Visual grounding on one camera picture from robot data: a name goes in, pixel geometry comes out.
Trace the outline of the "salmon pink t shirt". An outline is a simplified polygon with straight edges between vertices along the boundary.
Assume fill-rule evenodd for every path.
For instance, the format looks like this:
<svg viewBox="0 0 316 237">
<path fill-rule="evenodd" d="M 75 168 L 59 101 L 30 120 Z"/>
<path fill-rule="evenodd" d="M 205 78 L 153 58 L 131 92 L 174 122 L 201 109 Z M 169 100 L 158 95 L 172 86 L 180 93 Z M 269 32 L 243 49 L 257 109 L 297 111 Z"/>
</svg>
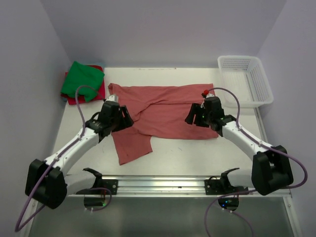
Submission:
<svg viewBox="0 0 316 237">
<path fill-rule="evenodd" d="M 203 102 L 202 93 L 213 84 L 184 86 L 120 86 L 108 90 L 118 96 L 134 122 L 132 127 L 112 133 L 120 165 L 151 153 L 151 137 L 163 139 L 207 140 L 218 134 L 210 128 L 185 123 L 191 105 Z"/>
</svg>

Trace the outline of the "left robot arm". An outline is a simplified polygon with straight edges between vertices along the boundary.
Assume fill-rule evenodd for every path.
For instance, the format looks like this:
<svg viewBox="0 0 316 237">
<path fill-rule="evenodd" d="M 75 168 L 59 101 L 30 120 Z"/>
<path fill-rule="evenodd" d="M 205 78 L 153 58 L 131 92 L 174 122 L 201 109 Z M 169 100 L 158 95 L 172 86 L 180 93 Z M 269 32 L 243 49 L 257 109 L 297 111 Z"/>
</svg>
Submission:
<svg viewBox="0 0 316 237">
<path fill-rule="evenodd" d="M 29 166 L 25 194 L 43 205 L 56 209 L 66 196 L 87 190 L 111 195 L 102 182 L 102 174 L 85 168 L 78 175 L 69 175 L 70 169 L 82 156 L 113 132 L 130 128 L 134 122 L 126 106 L 105 100 L 101 111 L 89 120 L 83 120 L 79 133 L 55 154 L 43 161 L 35 159 Z"/>
</svg>

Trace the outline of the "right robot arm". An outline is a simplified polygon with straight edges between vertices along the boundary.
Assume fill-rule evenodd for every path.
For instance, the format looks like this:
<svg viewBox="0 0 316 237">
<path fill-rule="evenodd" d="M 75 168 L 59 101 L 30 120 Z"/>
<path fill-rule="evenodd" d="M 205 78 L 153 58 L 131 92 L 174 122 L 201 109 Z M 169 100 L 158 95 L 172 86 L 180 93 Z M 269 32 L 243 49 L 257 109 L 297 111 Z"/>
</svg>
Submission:
<svg viewBox="0 0 316 237">
<path fill-rule="evenodd" d="M 222 172 L 220 176 L 210 177 L 207 185 L 211 188 L 220 189 L 224 194 L 254 188 L 265 196 L 293 183 L 286 149 L 248 138 L 237 118 L 224 113 L 217 96 L 205 98 L 202 104 L 193 103 L 185 122 L 211 128 L 242 150 L 252 162 L 251 169 L 237 167 Z"/>
</svg>

